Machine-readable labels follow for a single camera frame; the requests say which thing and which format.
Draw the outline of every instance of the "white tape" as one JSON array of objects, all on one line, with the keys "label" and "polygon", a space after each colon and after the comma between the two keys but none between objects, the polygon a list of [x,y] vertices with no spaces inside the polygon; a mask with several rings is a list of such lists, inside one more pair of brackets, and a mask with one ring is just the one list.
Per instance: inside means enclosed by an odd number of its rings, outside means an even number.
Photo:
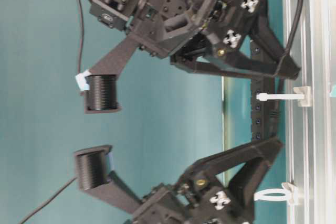
[{"label": "white tape", "polygon": [[80,91],[87,91],[90,90],[90,85],[86,82],[86,77],[92,75],[89,70],[85,70],[83,73],[79,73],[75,76],[77,81],[77,85]]}]

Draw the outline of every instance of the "bolt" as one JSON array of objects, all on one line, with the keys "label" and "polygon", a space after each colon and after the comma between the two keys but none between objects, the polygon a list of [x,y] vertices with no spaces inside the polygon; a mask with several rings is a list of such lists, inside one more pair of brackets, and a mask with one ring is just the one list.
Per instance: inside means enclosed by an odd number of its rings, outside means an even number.
[{"label": "bolt", "polygon": [[196,184],[197,184],[198,186],[204,186],[205,183],[206,183],[206,180],[205,180],[205,179],[199,179],[199,180],[196,182]]},{"label": "bolt", "polygon": [[222,56],[224,56],[224,54],[225,54],[225,50],[224,49],[218,50],[218,56],[222,57]]}]

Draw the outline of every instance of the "white cross-shaped connector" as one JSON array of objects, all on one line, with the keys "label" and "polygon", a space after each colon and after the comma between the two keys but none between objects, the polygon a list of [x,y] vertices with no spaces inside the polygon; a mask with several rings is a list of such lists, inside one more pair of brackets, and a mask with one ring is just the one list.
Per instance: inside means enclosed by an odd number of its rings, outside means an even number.
[{"label": "white cross-shaped connector", "polygon": [[216,210],[222,210],[231,200],[226,196],[225,192],[219,191],[216,196],[210,199],[210,202],[215,204]]},{"label": "white cross-shaped connector", "polygon": [[241,7],[247,9],[249,13],[253,13],[259,3],[259,0],[244,0]]},{"label": "white cross-shaped connector", "polygon": [[226,45],[230,45],[232,48],[236,48],[241,38],[242,36],[240,34],[235,33],[233,30],[229,30],[223,42]]}]

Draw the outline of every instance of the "black 3d-printed bracket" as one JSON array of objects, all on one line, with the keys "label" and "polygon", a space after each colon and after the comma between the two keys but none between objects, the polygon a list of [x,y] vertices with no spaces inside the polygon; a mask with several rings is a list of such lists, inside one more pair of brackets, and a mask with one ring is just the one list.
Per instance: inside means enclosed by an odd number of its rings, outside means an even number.
[{"label": "black 3d-printed bracket", "polygon": [[[114,171],[107,171],[110,146],[75,152],[76,173],[82,191],[133,214],[132,223],[253,223],[254,193],[281,148],[281,142],[271,138],[202,158],[174,186],[161,184],[142,200]],[[216,175],[240,164],[243,167],[224,187]]]}]

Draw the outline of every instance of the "silver aluminum frame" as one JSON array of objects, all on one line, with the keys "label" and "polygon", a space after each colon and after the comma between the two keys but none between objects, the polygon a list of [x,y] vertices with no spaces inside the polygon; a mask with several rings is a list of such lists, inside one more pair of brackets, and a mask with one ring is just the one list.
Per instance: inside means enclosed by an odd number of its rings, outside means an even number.
[{"label": "silver aluminum frame", "polygon": [[[283,0],[285,41],[297,0]],[[288,206],[287,223],[336,223],[336,0],[304,0],[292,49],[302,72],[293,87],[312,86],[313,107],[286,104],[287,180],[299,188],[299,205]]]}]

